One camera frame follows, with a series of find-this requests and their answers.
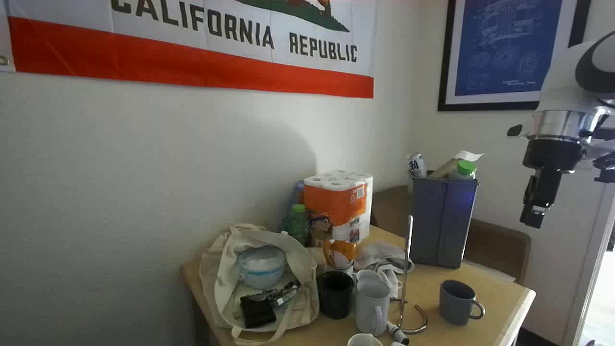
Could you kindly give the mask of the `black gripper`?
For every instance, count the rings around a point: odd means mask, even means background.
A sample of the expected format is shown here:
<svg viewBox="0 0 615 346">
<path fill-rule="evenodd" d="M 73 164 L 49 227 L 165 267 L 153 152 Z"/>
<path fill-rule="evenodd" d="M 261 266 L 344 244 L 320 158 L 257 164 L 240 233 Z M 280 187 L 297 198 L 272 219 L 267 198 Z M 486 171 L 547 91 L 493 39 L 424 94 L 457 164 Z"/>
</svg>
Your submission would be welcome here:
<svg viewBox="0 0 615 346">
<path fill-rule="evenodd" d="M 582 158 L 578 143 L 532 139 L 522 166 L 532 169 L 522 194 L 520 221 L 540 229 L 545 210 L 555 202 L 561 177 L 572 173 Z"/>
</svg>

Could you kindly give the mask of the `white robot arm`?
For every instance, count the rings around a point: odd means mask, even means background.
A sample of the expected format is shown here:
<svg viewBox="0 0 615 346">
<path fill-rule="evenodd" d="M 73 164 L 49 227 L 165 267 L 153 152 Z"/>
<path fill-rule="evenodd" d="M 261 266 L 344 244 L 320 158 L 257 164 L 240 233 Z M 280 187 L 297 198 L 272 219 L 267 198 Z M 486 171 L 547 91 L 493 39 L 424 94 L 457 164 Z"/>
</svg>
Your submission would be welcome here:
<svg viewBox="0 0 615 346">
<path fill-rule="evenodd" d="M 520 221 L 540 229 L 545 210 L 555 202 L 561 177 L 576 164 L 591 160 L 597 183 L 615 181 L 615 33 L 561 52 L 543 81 L 522 166 L 530 168 Z"/>
</svg>

